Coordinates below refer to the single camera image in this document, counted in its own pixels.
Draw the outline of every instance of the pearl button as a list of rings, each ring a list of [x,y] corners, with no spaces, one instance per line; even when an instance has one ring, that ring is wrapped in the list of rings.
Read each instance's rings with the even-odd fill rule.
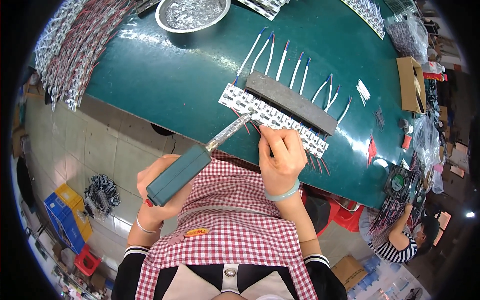
[[[227,277],[235,277],[237,275],[237,271],[234,269],[227,269],[225,270],[225,276]]]

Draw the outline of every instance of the apron logo patch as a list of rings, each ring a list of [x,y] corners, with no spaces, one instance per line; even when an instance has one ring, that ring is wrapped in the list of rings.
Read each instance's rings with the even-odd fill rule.
[[[209,229],[206,229],[206,228],[198,228],[198,229],[194,229],[194,230],[187,231],[187,233],[185,233],[185,237],[186,237],[186,238],[198,237],[198,236],[200,236],[200,235],[208,234],[209,232],[210,232]]]

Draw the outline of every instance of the hand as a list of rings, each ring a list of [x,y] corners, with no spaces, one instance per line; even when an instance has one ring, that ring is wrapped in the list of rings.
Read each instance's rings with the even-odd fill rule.
[[[151,166],[144,171],[138,173],[137,189],[145,201],[148,199],[147,186],[152,183],[163,171],[173,164],[180,155],[164,155],[157,159]],[[162,221],[170,219],[179,214],[183,204],[192,192],[192,184],[187,184],[164,206],[149,207],[143,204],[138,214],[138,219],[143,227],[151,224],[153,227],[161,224]]]
[[[275,130],[260,126],[258,143],[260,170],[265,189],[272,196],[288,192],[307,163],[299,133],[292,129]]]
[[[407,205],[405,206],[405,214],[410,215],[410,213],[412,212],[412,209],[413,209],[412,203],[407,203]]]

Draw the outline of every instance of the yellow plastic crate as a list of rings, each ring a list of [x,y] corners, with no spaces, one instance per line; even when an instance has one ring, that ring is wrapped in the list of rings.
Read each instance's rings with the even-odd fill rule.
[[[62,184],[58,189],[55,190],[55,194],[58,195],[60,199],[73,211],[73,209],[81,202],[84,204],[83,198],[77,194],[71,187],[66,183]]]
[[[80,219],[77,221],[77,225],[80,226],[80,224],[83,226],[83,228],[80,228],[80,234],[82,235],[82,238],[84,239],[85,243],[88,242],[88,239],[92,235],[92,227],[90,226],[90,221],[88,221],[88,218],[85,220],[85,223],[82,222]]]
[[[90,221],[88,218],[83,222],[78,216],[78,211],[83,212],[85,210],[83,198],[77,194],[74,190],[71,189],[66,183],[62,184],[58,189],[55,190],[55,194],[72,210],[73,218],[75,223],[82,235],[82,238],[85,242],[88,241],[92,235],[92,227],[90,226]]]

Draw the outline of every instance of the black shirt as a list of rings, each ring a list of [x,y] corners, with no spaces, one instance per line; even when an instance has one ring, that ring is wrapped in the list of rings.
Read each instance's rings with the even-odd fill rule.
[[[140,271],[147,252],[148,250],[141,247],[130,247],[127,249],[123,262],[119,266],[117,279],[113,287],[113,300],[135,299],[138,281],[140,280]],[[304,262],[319,300],[347,299],[347,292],[344,286],[330,270],[329,262],[324,256],[317,254],[309,255],[304,259]],[[222,290],[223,264],[189,265],[187,267],[219,291]],[[155,288],[155,300],[163,298],[177,269],[178,267],[172,267],[160,270]],[[280,274],[289,292],[294,299],[298,300],[295,286],[286,267],[241,264],[239,265],[237,273],[238,291],[242,293],[248,287],[267,277],[274,271]]]

